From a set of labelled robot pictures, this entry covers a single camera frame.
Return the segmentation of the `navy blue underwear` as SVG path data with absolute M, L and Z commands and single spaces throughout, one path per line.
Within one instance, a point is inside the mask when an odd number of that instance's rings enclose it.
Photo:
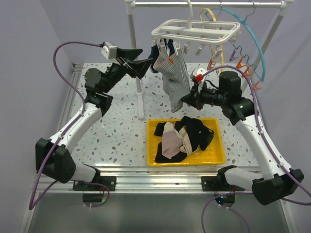
M 153 63 L 150 66 L 150 70 L 152 73 L 158 73 L 158 71 L 154 69 L 154 65 L 155 65 L 155 62 L 159 58 L 159 55 L 160 55 L 160 41 L 162 41 L 164 43 L 164 47 L 166 48 L 166 50 L 169 51 L 170 56 L 175 53 L 173 40 L 171 40 L 171 39 L 167 40 L 166 38 L 162 38 L 162 39 L 154 38 L 152 40 L 151 52 L 150 52 L 150 55 L 148 57 L 149 59 L 150 58 L 153 59 Z

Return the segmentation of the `yellow round clip hanger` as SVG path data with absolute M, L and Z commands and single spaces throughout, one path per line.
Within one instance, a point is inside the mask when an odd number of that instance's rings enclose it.
M 213 11 L 209 8 L 202 8 L 200 11 L 200 19 L 202 21 L 205 20 L 204 16 L 203 16 L 203 12 L 206 11 L 207 13 L 209 13 L 209 15 L 211 16 L 211 21 L 216 22 L 217 18 L 214 15 Z M 215 68 L 217 59 L 220 58 L 220 65 L 223 66 L 225 64 L 225 59 L 224 59 L 224 52 L 223 52 L 223 46 L 222 45 L 218 45 L 215 47 L 215 49 L 213 49 L 211 46 L 209 46 L 209 50 L 211 52 L 211 59 L 208 63 L 207 66 L 207 70 L 211 70 L 212 68 Z

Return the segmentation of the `white rectangular clip hanger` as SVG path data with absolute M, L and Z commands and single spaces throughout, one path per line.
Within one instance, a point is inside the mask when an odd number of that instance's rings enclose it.
M 241 24 L 225 21 L 194 20 L 191 1 L 186 1 L 190 16 L 187 20 L 170 19 L 152 30 L 152 38 L 166 38 L 185 45 L 218 46 L 228 42 L 240 32 Z

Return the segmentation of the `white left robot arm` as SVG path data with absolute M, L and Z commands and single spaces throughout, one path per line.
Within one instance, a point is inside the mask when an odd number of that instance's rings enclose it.
M 142 49 L 113 48 L 108 58 L 112 64 L 102 72 L 90 68 L 85 73 L 86 96 L 74 117 L 49 139 L 39 139 L 35 145 L 35 165 L 37 175 L 46 175 L 57 182 L 84 183 L 89 190 L 97 190 L 101 185 L 101 175 L 97 168 L 78 164 L 72 156 L 77 143 L 109 110 L 113 97 L 108 93 L 126 75 L 142 79 L 154 59 L 138 60 Z

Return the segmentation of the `blue round clip hanger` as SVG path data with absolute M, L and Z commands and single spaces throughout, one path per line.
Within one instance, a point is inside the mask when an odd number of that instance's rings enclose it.
M 258 78 L 259 80 L 253 85 L 253 89 L 254 90 L 262 90 L 262 87 L 259 87 L 259 83 L 262 83 L 265 80 L 265 76 L 266 76 L 266 70 L 267 70 L 267 65 L 266 65 L 266 60 L 264 57 L 264 53 L 263 53 L 263 49 L 260 46 L 259 40 L 257 38 L 257 36 L 255 35 L 255 33 L 253 32 L 253 30 L 251 29 L 251 27 L 246 23 L 246 20 L 249 16 L 246 16 L 245 19 L 243 19 L 241 16 L 239 16 L 238 14 L 236 14 L 235 12 L 227 9 L 227 8 L 223 8 L 223 7 L 213 7 L 212 10 L 219 10 L 220 12 L 226 12 L 229 13 L 230 15 L 232 15 L 233 17 L 235 17 L 248 31 L 248 33 L 251 35 L 258 53 L 259 53 L 259 61 L 258 62 L 254 62 L 256 64 L 256 66 L 259 64 L 259 62 L 261 62 L 261 66 L 262 66 L 262 75 L 261 77 Z

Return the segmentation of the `yellow plastic tray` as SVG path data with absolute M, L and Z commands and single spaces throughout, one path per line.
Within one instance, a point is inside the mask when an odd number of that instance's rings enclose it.
M 156 127 L 160 123 L 170 122 L 175 124 L 179 119 L 152 119 L 147 122 L 147 164 L 149 166 L 206 166 L 220 165 L 225 162 L 225 153 L 220 136 L 218 121 L 215 118 L 200 118 L 202 124 L 212 132 L 209 134 L 211 140 L 205 150 L 199 149 L 183 160 L 174 158 L 163 161 L 160 159 L 158 144 L 161 143 L 162 137 L 155 135 Z

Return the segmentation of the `black underwear beige waistband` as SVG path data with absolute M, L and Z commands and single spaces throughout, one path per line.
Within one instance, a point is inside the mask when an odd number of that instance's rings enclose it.
M 214 131 L 196 118 L 184 116 L 175 123 L 174 128 L 178 131 L 183 143 L 179 149 L 187 155 L 198 150 L 205 151 L 214 138 Z

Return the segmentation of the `grey striped underwear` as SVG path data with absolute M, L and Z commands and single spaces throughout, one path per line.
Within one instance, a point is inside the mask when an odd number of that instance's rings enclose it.
M 178 49 L 169 56 L 167 50 L 161 48 L 154 69 L 162 74 L 163 90 L 169 96 L 171 112 L 177 112 L 183 107 L 181 99 L 190 93 L 190 80 L 183 50 Z

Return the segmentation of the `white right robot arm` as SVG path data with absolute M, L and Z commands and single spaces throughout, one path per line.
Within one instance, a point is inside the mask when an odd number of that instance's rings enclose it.
M 217 172 L 211 188 L 226 191 L 239 187 L 251 191 L 262 205 L 291 195 L 304 179 L 300 169 L 293 169 L 277 150 L 265 130 L 254 101 L 242 96 L 241 78 L 234 71 L 221 72 L 219 86 L 208 88 L 202 69 L 190 76 L 194 85 L 182 101 L 201 110 L 205 104 L 221 107 L 222 113 L 246 140 L 261 169 L 260 174 L 235 165 Z

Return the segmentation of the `pink beige underwear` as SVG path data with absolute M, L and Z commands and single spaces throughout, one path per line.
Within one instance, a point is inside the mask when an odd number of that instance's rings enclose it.
M 172 159 L 180 152 L 183 145 L 182 138 L 174 125 L 166 122 L 162 134 L 162 155 L 168 159 Z

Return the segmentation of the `white clothes rack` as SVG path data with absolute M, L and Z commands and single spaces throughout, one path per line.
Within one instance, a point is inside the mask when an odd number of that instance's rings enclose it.
M 135 0 L 126 0 L 126 13 L 128 16 L 129 23 L 129 32 L 130 32 L 130 40 L 132 48 L 137 47 L 136 43 L 136 33 L 134 26 L 134 9 L 137 7 L 188 7 L 187 0 L 184 1 L 171 1 L 171 2 L 160 2 L 160 1 L 135 1 Z M 274 37 L 282 19 L 287 13 L 289 6 L 293 3 L 292 0 L 281 0 L 279 2 L 225 2 L 225 1 L 217 1 L 217 2 L 192 2 L 192 8 L 200 7 L 200 8 L 211 8 L 211 7 L 223 7 L 223 8 L 254 8 L 254 10 L 258 8 L 277 8 L 278 13 L 277 17 L 274 20 L 261 48 L 263 49 L 263 53 L 266 52 L 272 38 Z M 255 62 L 259 61 L 259 55 L 256 57 Z

